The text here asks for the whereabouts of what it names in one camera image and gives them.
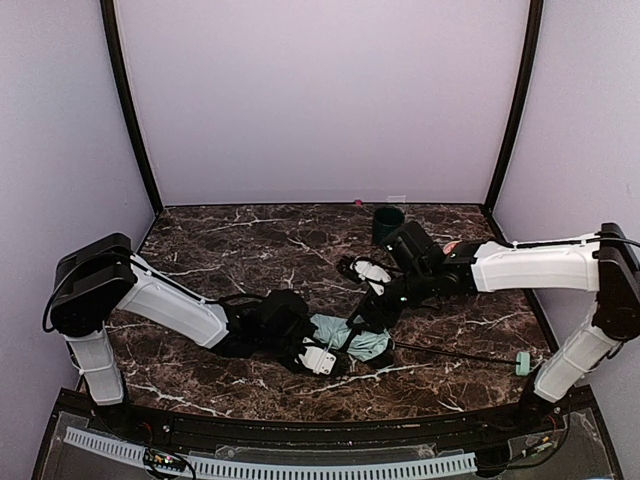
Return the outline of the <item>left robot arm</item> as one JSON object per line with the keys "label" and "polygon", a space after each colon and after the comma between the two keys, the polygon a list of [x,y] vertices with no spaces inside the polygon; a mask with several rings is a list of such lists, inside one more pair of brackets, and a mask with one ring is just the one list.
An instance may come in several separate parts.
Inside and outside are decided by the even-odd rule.
{"label": "left robot arm", "polygon": [[154,269],[133,252],[128,236],[114,233],[58,262],[42,317],[45,332],[64,337],[100,407],[126,399],[105,328],[115,310],[144,317],[219,356],[268,352],[293,373],[331,375],[337,368],[335,347],[318,339],[319,328],[295,292],[209,299]]}

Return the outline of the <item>mint green folding umbrella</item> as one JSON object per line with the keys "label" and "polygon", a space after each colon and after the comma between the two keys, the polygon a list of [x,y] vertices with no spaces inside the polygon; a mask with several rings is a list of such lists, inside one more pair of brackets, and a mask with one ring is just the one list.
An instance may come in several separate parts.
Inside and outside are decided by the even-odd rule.
{"label": "mint green folding umbrella", "polygon": [[506,360],[402,342],[398,343],[393,340],[387,330],[383,330],[381,333],[374,333],[366,329],[363,321],[349,323],[345,318],[314,314],[310,317],[310,322],[315,326],[314,340],[331,351],[346,353],[374,368],[386,368],[392,364],[392,353],[396,347],[400,347],[401,349],[436,356],[509,365],[514,368],[515,374],[521,377],[525,377],[533,371],[531,355],[528,352],[519,352],[516,354],[515,360]]}

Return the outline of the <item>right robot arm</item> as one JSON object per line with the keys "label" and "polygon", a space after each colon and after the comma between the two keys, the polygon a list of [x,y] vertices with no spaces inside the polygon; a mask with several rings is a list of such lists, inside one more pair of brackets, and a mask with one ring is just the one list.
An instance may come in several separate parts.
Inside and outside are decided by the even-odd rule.
{"label": "right robot arm", "polygon": [[353,313],[380,333],[407,308],[431,298],[512,289],[572,289],[593,292],[587,319],[537,371],[528,398],[547,404],[568,390],[605,356],[639,335],[639,261],[615,223],[570,239],[508,243],[451,242],[440,247],[415,221],[392,232],[382,247],[392,268],[363,257],[345,257],[339,272],[370,289]]}

